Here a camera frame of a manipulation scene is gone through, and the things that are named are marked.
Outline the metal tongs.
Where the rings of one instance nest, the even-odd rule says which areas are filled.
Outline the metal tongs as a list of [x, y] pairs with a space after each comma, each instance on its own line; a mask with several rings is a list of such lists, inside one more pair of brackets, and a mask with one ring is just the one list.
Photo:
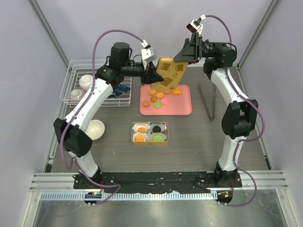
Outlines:
[[207, 117], [210, 122], [213, 122], [215, 119], [215, 109], [216, 109], [216, 87], [215, 85], [212, 85], [211, 87], [211, 95], [206, 96], [203, 92], [202, 83], [198, 83], [198, 91], [200, 94], [200, 97], [202, 99], [202, 103], [205, 108], [205, 112], [207, 114]]

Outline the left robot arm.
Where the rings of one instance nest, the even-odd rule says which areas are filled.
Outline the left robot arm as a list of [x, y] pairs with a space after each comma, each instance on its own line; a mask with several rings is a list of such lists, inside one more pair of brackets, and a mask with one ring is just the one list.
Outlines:
[[101, 187], [102, 173], [92, 154], [92, 139], [85, 133], [101, 104], [113, 93], [126, 76], [140, 77], [142, 84], [163, 82], [156, 72], [153, 47], [142, 42], [140, 62], [131, 60], [132, 49], [123, 42], [114, 43], [106, 62], [99, 69], [92, 69], [93, 81], [85, 96], [64, 119], [54, 121], [55, 134], [60, 144], [61, 156], [68, 152], [79, 168], [78, 176], [91, 189]]

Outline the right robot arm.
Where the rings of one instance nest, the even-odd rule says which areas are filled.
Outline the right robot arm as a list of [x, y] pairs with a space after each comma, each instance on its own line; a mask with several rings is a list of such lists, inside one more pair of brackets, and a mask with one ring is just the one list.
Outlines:
[[244, 141], [255, 129], [258, 102], [250, 100], [232, 78], [229, 68], [236, 60], [237, 50], [232, 43], [204, 41], [195, 32], [185, 40], [174, 62], [196, 63], [205, 59], [203, 70], [218, 88], [227, 105], [221, 121], [225, 141], [222, 155], [216, 163], [213, 181], [220, 187], [230, 187], [237, 181], [238, 159]]

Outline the silver tin lid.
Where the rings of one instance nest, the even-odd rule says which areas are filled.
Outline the silver tin lid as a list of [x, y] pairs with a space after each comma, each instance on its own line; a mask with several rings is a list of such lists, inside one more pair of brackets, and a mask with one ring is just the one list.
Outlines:
[[174, 91], [180, 83], [188, 62], [174, 62], [173, 58], [160, 58], [156, 72], [163, 77], [162, 82], [152, 83], [150, 88], [157, 91]]

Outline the black round cookie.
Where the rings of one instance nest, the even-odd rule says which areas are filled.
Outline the black round cookie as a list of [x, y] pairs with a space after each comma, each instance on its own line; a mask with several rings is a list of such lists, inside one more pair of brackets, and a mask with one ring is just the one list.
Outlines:
[[160, 126], [154, 126], [153, 129], [152, 129], [152, 132], [153, 133], [161, 132], [161, 127]]

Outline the large orange round cookie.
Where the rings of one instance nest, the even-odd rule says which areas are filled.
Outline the large orange round cookie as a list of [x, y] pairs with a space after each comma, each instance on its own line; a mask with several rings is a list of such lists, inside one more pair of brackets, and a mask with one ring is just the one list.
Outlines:
[[145, 138], [141, 134], [136, 135], [134, 140], [135, 142], [145, 142]]

